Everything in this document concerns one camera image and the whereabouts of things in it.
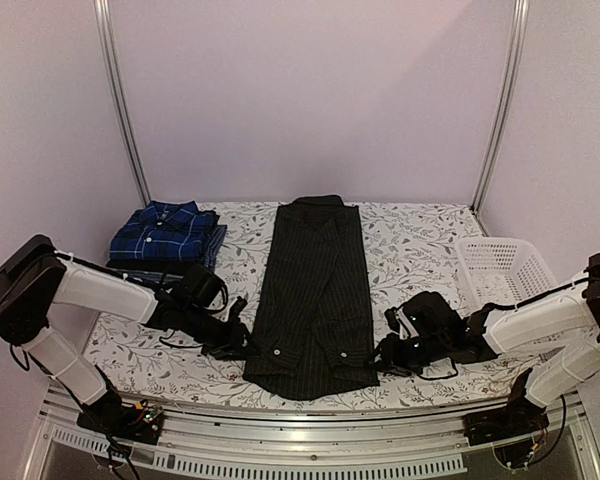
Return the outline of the black pinstriped long sleeve shirt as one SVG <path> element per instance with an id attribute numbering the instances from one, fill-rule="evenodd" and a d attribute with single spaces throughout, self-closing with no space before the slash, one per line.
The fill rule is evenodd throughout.
<path id="1" fill-rule="evenodd" d="M 359 209 L 337 195 L 278 207 L 243 377 L 287 400 L 375 387 Z"/>

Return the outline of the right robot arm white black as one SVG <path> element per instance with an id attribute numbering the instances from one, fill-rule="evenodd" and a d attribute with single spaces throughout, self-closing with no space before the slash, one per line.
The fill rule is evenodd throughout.
<path id="1" fill-rule="evenodd" d="M 571 282 L 515 305 L 487 303 L 466 317 L 442 295 L 425 291 L 385 312 L 392 331 L 367 363 L 380 372 L 422 374 L 432 363 L 494 360 L 545 337 L 584 330 L 556 356 L 519 375 L 497 427 L 517 436 L 560 395 L 600 371 L 600 253 Z"/>

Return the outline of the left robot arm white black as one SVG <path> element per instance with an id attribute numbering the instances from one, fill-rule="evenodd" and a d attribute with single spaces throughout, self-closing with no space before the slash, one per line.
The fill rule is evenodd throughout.
<path id="1" fill-rule="evenodd" d="M 245 360 L 257 352 L 240 319 L 245 299 L 231 301 L 226 284 L 204 266 L 192 265 L 175 281 L 145 282 L 59 251 L 44 235 L 33 236 L 0 266 L 0 338 L 90 406 L 91 419 L 108 434 L 128 426 L 128 412 L 109 397 L 116 392 L 106 375 L 51 326 L 54 305 L 184 333 L 218 360 Z"/>

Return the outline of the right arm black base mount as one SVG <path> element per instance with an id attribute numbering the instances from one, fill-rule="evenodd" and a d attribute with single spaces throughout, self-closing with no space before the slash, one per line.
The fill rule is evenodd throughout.
<path id="1" fill-rule="evenodd" d="M 509 469 L 529 467 L 542 442 L 546 439 L 549 420 L 545 407 L 526 399 L 526 382 L 532 369 L 520 374 L 513 383 L 507 403 L 499 408 L 469 413 L 463 416 L 463 435 L 470 446 L 507 440 L 526 434 L 539 433 L 539 440 L 526 440 L 495 449 L 496 460 Z"/>

